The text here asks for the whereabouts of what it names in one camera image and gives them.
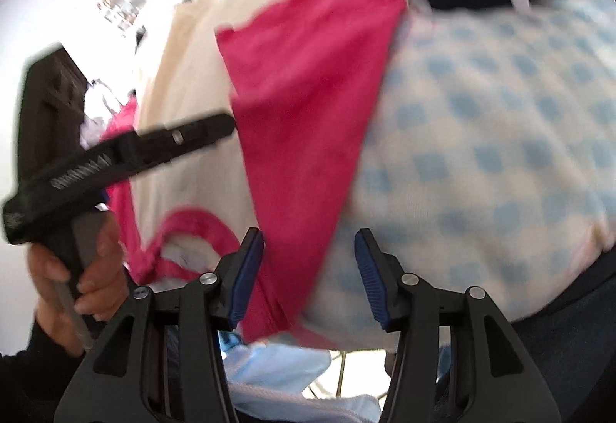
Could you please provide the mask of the person's left hand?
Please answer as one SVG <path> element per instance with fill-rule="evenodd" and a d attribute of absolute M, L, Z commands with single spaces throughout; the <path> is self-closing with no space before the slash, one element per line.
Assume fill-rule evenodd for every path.
<path fill-rule="evenodd" d="M 112 212 L 105 213 L 104 224 L 96 239 L 96 256 L 77 284 L 80 297 L 74 310 L 82 316 L 109 321 L 129 294 L 124 274 L 124 250 L 119 228 Z M 55 286 L 70 279 L 69 271 L 55 255 L 40 244 L 32 244 L 26 253 L 28 271 L 38 292 L 35 321 L 57 345 L 78 357 L 84 346 L 74 323 L 60 303 Z"/>

